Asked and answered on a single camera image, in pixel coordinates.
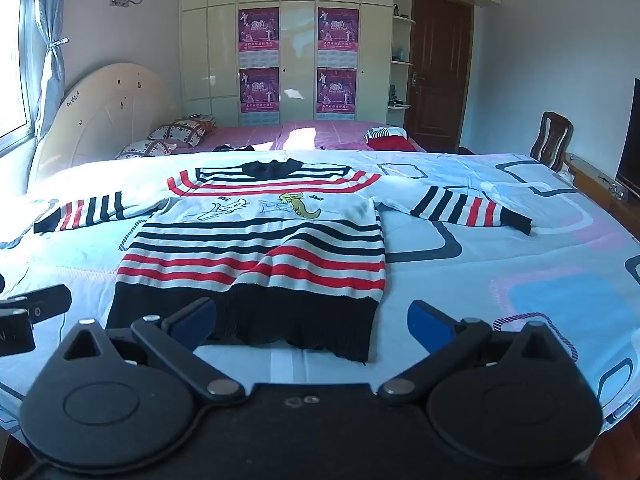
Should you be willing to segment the striped knit sweater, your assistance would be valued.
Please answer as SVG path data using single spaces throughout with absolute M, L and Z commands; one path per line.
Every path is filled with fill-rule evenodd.
M 285 341 L 366 362 L 386 284 L 381 207 L 469 228 L 532 229 L 485 196 L 289 159 L 188 169 L 155 188 L 74 200 L 34 230 L 142 219 L 117 269 L 110 327 L 207 298 L 217 340 Z

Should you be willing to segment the patterned light blue bedsheet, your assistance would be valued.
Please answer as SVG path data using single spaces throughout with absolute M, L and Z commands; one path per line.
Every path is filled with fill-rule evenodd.
M 195 153 L 90 162 L 36 184 L 1 207 L 1 272 L 6 294 L 63 284 L 73 303 L 36 325 L 32 352 L 1 361 L 1 406 L 15 415 L 22 397 L 72 326 L 105 322 L 116 270 L 142 230 L 139 219 L 75 232 L 36 235 L 47 206 L 113 191 L 149 192 L 182 170 L 232 167 L 255 154 Z M 381 212 L 387 284 L 376 312 L 370 360 L 277 342 L 262 348 L 213 344 L 198 355 L 241 384 L 382 384 L 420 361 L 425 348 L 409 332 L 408 311 L 423 300 L 453 318 L 480 318 L 497 330 L 547 324 L 596 393 L 605 429 L 639 402 L 639 244 L 601 207 L 539 162 L 518 154 L 303 151 L 301 162 L 330 162 L 386 177 L 486 196 L 533 221 L 524 235 L 437 224 Z

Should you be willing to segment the window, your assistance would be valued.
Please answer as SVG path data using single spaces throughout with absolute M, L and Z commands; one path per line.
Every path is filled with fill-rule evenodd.
M 25 76 L 28 0 L 1 0 L 1 155 L 30 136 Z

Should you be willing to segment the near patterned pillow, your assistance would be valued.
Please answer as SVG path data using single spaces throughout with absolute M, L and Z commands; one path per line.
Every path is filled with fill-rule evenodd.
M 142 140 L 125 146 L 115 157 L 116 160 L 148 158 L 171 155 L 178 145 L 166 140 Z

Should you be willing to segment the patterned pillow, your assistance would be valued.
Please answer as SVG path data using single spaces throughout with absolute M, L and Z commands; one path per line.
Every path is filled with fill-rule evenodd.
M 148 139 L 178 142 L 190 148 L 196 148 L 201 140 L 213 133 L 216 128 L 216 122 L 212 120 L 184 118 L 159 126 L 148 135 Z
M 125 146 L 115 157 L 116 160 L 148 158 L 171 155 L 178 145 L 166 140 L 142 140 Z

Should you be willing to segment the cream round headboard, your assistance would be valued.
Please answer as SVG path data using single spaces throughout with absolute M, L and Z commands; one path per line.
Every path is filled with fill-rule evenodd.
M 144 66 L 99 68 L 67 93 L 35 150 L 28 186 L 68 168 L 111 160 L 180 115 L 166 84 Z

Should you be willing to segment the far patterned pillow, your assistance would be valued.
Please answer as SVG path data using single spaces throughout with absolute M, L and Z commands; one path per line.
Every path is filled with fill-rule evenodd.
M 196 148 L 201 140 L 213 133 L 216 128 L 216 122 L 212 120 L 184 118 L 159 126 L 148 135 L 148 139 L 178 142 L 190 148 Z

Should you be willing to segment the wooden chair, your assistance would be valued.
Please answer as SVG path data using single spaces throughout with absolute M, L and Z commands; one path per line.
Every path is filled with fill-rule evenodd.
M 544 112 L 537 139 L 529 156 L 555 172 L 564 164 L 566 149 L 574 133 L 573 123 L 555 112 Z

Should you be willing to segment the striped folded garment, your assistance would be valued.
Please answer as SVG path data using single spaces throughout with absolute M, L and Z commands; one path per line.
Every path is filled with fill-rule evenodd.
M 407 131 L 404 128 L 389 125 L 382 127 L 372 127 L 368 129 L 367 132 L 363 135 L 363 137 L 367 141 L 373 139 L 388 138 L 389 136 L 400 136 L 404 139 L 408 138 Z

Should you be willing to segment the lower left pink poster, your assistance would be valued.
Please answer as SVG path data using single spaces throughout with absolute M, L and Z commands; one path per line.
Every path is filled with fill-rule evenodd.
M 277 67 L 240 70 L 240 101 L 243 114 L 278 112 L 279 94 Z

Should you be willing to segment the pink poster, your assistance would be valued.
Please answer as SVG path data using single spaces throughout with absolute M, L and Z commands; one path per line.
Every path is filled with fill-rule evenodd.
M 280 11 L 278 8 L 238 11 L 240 52 L 277 51 L 280 47 Z
M 356 113 L 357 71 L 350 68 L 318 68 L 318 114 L 349 115 Z
M 356 52 L 358 50 L 359 11 L 357 9 L 318 9 L 318 50 Z
M 278 112 L 279 94 L 277 67 L 240 70 L 240 101 L 243 114 Z

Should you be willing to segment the pink bed cover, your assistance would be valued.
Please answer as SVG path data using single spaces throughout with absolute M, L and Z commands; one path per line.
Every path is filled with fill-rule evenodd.
M 276 126 L 217 127 L 213 132 L 203 136 L 195 148 L 178 141 L 172 141 L 172 144 L 177 145 L 174 155 L 212 152 L 223 145 L 232 148 L 245 148 L 250 145 L 255 151 L 370 151 L 366 139 L 367 131 L 383 126 L 378 122 L 308 120 L 285 122 Z

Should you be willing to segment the grey blue curtain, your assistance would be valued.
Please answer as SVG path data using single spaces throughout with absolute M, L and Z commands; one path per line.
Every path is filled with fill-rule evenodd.
M 25 0 L 25 84 L 37 143 L 49 132 L 66 88 L 63 6 L 64 0 Z

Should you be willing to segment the lower right pink poster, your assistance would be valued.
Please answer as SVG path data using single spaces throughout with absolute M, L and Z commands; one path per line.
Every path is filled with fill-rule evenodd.
M 350 68 L 318 68 L 318 114 L 349 115 L 356 113 L 357 71 Z

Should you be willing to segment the upper left pink poster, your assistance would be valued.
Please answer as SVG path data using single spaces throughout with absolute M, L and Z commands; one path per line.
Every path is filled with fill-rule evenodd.
M 277 51 L 280 47 L 280 11 L 278 8 L 238 11 L 240 52 Z

